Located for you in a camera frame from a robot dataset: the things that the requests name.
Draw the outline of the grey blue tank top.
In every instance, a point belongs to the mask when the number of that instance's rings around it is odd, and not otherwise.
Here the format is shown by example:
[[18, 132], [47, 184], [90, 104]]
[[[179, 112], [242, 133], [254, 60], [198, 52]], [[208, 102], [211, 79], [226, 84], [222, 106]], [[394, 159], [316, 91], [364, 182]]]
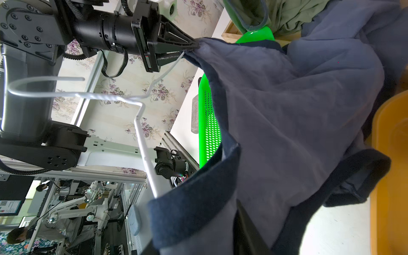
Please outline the grey blue tank top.
[[186, 59], [209, 81], [222, 141], [149, 202], [147, 255], [233, 255], [237, 199], [273, 255], [296, 255], [324, 204], [366, 201], [391, 159], [363, 143], [385, 86], [408, 63], [399, 1], [333, 1], [285, 48], [202, 38]]

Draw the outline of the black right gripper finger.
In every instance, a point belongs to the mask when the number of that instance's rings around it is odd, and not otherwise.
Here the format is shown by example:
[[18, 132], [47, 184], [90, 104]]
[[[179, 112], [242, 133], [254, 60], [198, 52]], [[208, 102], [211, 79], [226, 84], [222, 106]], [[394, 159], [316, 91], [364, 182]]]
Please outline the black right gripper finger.
[[233, 224], [233, 252], [234, 255], [273, 255], [238, 199]]

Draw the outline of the white wire hanger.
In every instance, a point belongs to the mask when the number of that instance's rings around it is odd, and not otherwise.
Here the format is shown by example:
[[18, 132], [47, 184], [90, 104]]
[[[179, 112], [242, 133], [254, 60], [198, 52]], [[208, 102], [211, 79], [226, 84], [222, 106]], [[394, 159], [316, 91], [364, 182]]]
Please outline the white wire hanger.
[[89, 100], [98, 100], [98, 101], [120, 101], [130, 105], [137, 105], [139, 106], [139, 110], [135, 116], [134, 126], [135, 131], [138, 139], [138, 145], [142, 156], [142, 161], [144, 168], [147, 172], [148, 181], [151, 186], [153, 195], [155, 198], [159, 198], [167, 193], [164, 189], [159, 186], [159, 175], [156, 173], [152, 159], [148, 152], [148, 147], [146, 144], [144, 132], [141, 125], [142, 115], [145, 110], [145, 104], [142, 102], [143, 99], [148, 98], [153, 90], [155, 84], [157, 84], [162, 78], [166, 77], [173, 68], [178, 64], [178, 62], [184, 57], [184, 53], [176, 59], [173, 65], [164, 72], [158, 79], [154, 80], [148, 90], [143, 95], [136, 95], [136, 96], [120, 96], [120, 95], [109, 95], [109, 94], [102, 94], [102, 93], [92, 93], [92, 92], [33, 92], [33, 91], [22, 91], [18, 89], [18, 87], [24, 84], [30, 84], [33, 82], [47, 82], [47, 81], [84, 81], [83, 77], [67, 77], [67, 76], [36, 76], [30, 78], [23, 78], [16, 81], [11, 82], [8, 85], [7, 91], [20, 97], [28, 97], [28, 98], [55, 98], [55, 97], [77, 97], [81, 99], [89, 99]]

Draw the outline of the olive green tank top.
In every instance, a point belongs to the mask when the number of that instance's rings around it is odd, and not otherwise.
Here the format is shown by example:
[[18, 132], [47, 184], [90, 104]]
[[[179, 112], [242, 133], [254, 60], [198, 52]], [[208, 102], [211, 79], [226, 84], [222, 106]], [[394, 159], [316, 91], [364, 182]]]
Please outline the olive green tank top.
[[294, 34], [322, 12], [329, 0], [226, 0], [235, 26], [245, 34], [268, 27], [274, 36]]

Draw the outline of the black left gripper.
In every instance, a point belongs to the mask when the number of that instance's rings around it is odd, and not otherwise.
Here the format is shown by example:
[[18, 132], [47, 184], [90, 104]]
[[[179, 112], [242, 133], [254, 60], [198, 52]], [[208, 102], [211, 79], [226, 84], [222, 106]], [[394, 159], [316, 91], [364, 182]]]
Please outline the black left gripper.
[[[135, 37], [135, 48], [131, 54], [141, 57], [147, 72], [159, 72], [160, 67], [175, 62], [185, 50], [199, 47], [195, 39], [184, 33], [168, 18], [160, 15], [156, 2], [136, 1], [131, 29]], [[180, 52], [156, 54], [156, 41], [159, 51]]]

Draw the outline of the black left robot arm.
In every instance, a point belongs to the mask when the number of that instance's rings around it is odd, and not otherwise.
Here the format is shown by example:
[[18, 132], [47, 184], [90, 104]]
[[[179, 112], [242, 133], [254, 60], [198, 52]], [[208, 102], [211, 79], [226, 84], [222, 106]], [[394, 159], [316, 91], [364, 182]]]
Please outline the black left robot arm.
[[36, 166], [35, 174], [78, 165], [88, 133], [51, 118], [64, 58], [107, 51], [141, 57], [159, 72], [198, 42], [172, 19], [175, 1], [138, 1], [125, 14], [104, 12], [104, 1], [2, 1], [1, 155]]

